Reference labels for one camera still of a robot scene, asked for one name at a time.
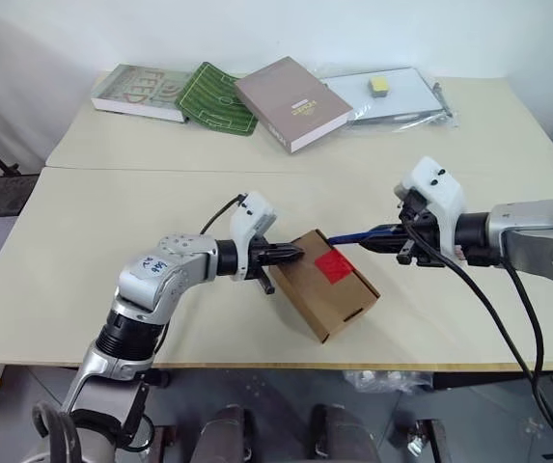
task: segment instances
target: white wall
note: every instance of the white wall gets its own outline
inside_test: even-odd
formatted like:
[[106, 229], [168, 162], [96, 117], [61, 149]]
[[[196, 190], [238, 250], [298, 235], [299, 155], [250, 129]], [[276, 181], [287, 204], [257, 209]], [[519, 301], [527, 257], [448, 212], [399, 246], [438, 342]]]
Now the white wall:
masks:
[[507, 76], [553, 139], [553, 0], [0, 0], [0, 154], [37, 169], [99, 69]]

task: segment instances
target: beige table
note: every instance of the beige table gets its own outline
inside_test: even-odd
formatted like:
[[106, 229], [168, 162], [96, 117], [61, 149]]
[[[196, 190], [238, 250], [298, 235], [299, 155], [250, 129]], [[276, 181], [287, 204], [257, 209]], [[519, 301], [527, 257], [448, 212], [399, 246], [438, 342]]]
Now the beige table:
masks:
[[[506, 161], [505, 172], [516, 172]], [[0, 362], [79, 363], [104, 323], [124, 263], [166, 233], [196, 232], [237, 192], [256, 189], [273, 202], [280, 213], [267, 234], [273, 241], [314, 227], [328, 235], [358, 232], [396, 219], [392, 188], [404, 174], [397, 170], [245, 174], [46, 168], [0, 254]], [[472, 211], [553, 198], [553, 172], [535, 164], [519, 177], [497, 172], [461, 174], [458, 180]], [[227, 228], [225, 218], [213, 234], [226, 238]], [[184, 295], [156, 362], [517, 369], [483, 306], [448, 270], [399, 266], [392, 256], [357, 246], [341, 249], [382, 295], [327, 344], [315, 339], [281, 291], [268, 297], [255, 282], [221, 277]], [[532, 360], [531, 329], [507, 276], [496, 269], [471, 273]], [[553, 283], [532, 276], [524, 282], [545, 334], [546, 367], [553, 368]]]
[[288, 155], [260, 124], [250, 137], [99, 112], [86, 98], [49, 167], [214, 172], [362, 172], [410, 169], [425, 154], [461, 174], [494, 174], [534, 163], [553, 173], [553, 144], [502, 79], [440, 79], [458, 128], [403, 133], [338, 130]]

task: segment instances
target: green book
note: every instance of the green book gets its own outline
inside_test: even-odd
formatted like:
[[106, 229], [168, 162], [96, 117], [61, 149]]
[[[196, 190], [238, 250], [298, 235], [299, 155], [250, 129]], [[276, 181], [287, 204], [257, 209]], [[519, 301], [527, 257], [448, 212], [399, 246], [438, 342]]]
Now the green book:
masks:
[[235, 95], [237, 78], [203, 63], [180, 92], [176, 104], [185, 117], [212, 130], [251, 135], [257, 118]]

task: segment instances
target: red square label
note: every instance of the red square label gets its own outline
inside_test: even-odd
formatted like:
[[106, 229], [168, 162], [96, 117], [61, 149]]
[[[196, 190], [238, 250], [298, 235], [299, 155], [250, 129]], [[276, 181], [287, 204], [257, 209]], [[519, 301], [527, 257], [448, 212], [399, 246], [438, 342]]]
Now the red square label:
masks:
[[332, 249], [320, 258], [316, 258], [315, 265], [332, 285], [353, 271], [349, 261], [336, 249]]

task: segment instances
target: yellow sponge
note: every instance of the yellow sponge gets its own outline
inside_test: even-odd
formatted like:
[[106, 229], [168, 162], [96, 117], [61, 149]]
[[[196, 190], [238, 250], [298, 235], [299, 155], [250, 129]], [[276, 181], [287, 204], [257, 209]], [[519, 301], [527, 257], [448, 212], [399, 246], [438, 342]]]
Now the yellow sponge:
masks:
[[388, 86], [388, 79], [380, 75], [371, 77], [371, 92], [374, 97], [386, 96], [390, 87]]

